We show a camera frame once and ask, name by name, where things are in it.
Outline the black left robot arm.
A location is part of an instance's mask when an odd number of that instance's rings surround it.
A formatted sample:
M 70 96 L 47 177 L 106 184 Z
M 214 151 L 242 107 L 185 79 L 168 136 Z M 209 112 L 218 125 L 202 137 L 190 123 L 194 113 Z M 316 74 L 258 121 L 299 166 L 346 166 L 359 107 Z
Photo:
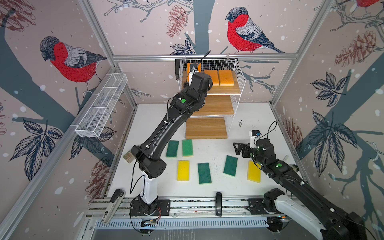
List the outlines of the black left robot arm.
M 205 105 L 205 97 L 213 86 L 212 77 L 205 73 L 193 74 L 191 82 L 180 93 L 171 98 L 162 122 L 150 137 L 140 146 L 133 146 L 130 152 L 139 163 L 146 177 L 143 195 L 139 197 L 140 206 L 150 215 L 157 208 L 158 181 L 167 164 L 161 160 L 161 154 L 175 132 L 193 113 Z

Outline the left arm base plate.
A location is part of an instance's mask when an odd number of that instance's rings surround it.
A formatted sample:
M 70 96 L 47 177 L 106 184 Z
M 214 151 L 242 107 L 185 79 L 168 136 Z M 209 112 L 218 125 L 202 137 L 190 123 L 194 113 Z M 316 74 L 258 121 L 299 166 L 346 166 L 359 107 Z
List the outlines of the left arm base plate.
M 151 204 L 145 203 L 142 199 L 133 200 L 130 205 L 130 217 L 169 216 L 170 208 L 170 200 L 156 199 Z

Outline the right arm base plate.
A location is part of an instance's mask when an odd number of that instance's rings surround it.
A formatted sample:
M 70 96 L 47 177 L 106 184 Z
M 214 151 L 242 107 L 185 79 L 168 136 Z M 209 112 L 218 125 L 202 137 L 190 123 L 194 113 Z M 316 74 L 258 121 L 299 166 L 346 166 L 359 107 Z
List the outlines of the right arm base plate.
M 246 209 L 251 213 L 251 215 L 272 215 L 274 212 L 268 212 L 265 209 L 264 199 L 261 198 L 251 198 L 248 199 L 248 206 Z

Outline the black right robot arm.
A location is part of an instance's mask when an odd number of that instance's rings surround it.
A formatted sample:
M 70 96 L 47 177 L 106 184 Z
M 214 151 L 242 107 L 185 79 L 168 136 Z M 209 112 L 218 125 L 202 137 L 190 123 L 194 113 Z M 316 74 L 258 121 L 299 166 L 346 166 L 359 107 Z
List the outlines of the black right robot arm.
M 287 215 L 318 240 L 367 239 L 362 217 L 354 212 L 345 212 L 305 183 L 293 165 L 276 157 L 269 139 L 258 139 L 255 146 L 242 143 L 234 143 L 233 146 L 236 155 L 259 164 L 262 172 L 300 201 L 296 204 L 282 190 L 275 188 L 264 195 L 266 212 Z

